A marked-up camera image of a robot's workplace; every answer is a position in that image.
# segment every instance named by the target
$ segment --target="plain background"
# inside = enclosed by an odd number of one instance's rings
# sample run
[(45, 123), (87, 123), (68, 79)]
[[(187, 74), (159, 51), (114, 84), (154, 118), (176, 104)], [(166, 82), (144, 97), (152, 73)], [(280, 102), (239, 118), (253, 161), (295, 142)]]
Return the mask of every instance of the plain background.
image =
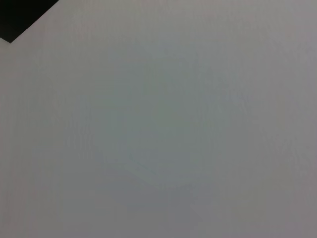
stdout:
[(1, 52), (8, 47), (9, 43), (4, 41), (3, 39), (0, 39), (0, 54)]
[(1, 238), (315, 238), (315, 0), (60, 0), (0, 52)]

